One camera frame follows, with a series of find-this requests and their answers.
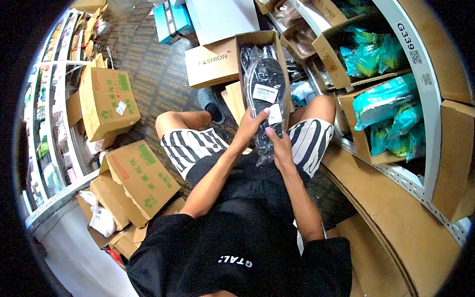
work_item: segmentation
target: gray slipper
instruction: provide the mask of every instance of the gray slipper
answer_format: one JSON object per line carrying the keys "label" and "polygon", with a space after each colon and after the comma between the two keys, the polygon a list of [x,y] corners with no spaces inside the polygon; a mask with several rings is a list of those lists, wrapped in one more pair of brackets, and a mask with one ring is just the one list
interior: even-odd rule
{"label": "gray slipper", "polygon": [[224,113],[219,107],[219,104],[216,98],[214,97],[213,92],[211,92],[210,89],[204,87],[198,90],[198,102],[203,110],[206,110],[206,106],[208,106],[208,104],[215,105],[218,108],[219,112],[221,113],[221,120],[219,122],[216,122],[216,121],[212,121],[212,122],[217,125],[221,125],[222,123],[224,123],[224,121],[226,120]]}

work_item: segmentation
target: hand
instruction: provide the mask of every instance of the hand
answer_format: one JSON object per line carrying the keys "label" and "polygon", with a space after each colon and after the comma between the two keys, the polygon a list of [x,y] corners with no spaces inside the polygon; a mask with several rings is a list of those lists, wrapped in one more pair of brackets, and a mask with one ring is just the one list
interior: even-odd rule
{"label": "hand", "polygon": [[256,135],[259,125],[267,119],[269,116],[269,108],[263,109],[255,118],[251,117],[251,108],[246,110],[246,113],[241,119],[241,124],[237,129],[236,136],[234,136],[233,142],[229,146],[231,150],[234,150],[237,154],[247,149],[252,137]]}
{"label": "hand", "polygon": [[289,170],[295,169],[289,135],[284,132],[281,139],[271,127],[266,128],[266,135],[274,144],[274,163],[280,173],[284,175]]}

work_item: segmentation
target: blue box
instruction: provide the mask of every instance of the blue box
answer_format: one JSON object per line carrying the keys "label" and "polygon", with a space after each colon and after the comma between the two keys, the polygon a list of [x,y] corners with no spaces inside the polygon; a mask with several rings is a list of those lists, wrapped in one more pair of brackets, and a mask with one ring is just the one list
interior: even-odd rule
{"label": "blue box", "polygon": [[195,31],[185,5],[174,7],[170,0],[153,10],[157,26],[158,41],[172,45],[182,37]]}

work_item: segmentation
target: black t-shirt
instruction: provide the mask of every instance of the black t-shirt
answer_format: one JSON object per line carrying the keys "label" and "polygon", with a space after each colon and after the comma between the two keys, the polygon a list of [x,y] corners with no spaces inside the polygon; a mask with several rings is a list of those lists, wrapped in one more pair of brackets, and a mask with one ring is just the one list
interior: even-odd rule
{"label": "black t-shirt", "polygon": [[127,267],[140,296],[350,295],[349,241],[314,240],[300,256],[282,177],[273,165],[254,164],[235,165],[207,215],[176,214],[149,224]]}

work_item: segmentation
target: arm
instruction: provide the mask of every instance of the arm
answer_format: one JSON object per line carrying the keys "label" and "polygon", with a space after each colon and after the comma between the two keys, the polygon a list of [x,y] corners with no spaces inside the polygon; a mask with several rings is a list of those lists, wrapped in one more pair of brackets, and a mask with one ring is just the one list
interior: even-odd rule
{"label": "arm", "polygon": [[241,125],[229,148],[218,159],[213,168],[201,179],[191,191],[180,213],[198,218],[209,212],[223,189],[234,162],[248,147],[256,134],[259,124],[269,116],[269,109],[261,111],[254,119],[250,116],[249,108],[244,114]]}
{"label": "arm", "polygon": [[292,145],[289,135],[284,133],[284,138],[280,139],[272,128],[266,128],[266,134],[274,143],[274,162],[284,179],[285,188],[289,193],[292,210],[304,244],[312,240],[324,239],[322,218],[318,209],[310,200],[292,159]]}

